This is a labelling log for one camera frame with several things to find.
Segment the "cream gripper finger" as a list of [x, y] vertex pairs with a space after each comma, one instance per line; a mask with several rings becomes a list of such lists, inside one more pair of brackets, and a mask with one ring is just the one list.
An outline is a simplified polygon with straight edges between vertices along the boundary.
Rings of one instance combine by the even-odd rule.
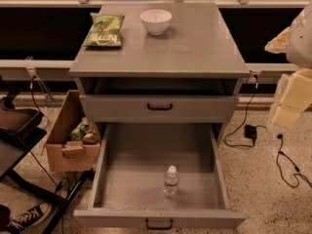
[[288, 128], [311, 104], [312, 69], [301, 68], [288, 78], [271, 123], [279, 128]]
[[265, 45], [264, 50], [272, 54], [284, 54], [288, 47], [289, 31], [288, 27], [285, 28]]

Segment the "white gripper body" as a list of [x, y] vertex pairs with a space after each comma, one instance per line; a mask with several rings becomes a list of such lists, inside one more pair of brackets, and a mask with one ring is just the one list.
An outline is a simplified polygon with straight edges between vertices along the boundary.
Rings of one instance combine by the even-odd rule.
[[312, 67], [312, 2], [305, 6], [291, 24], [287, 60], [297, 66]]

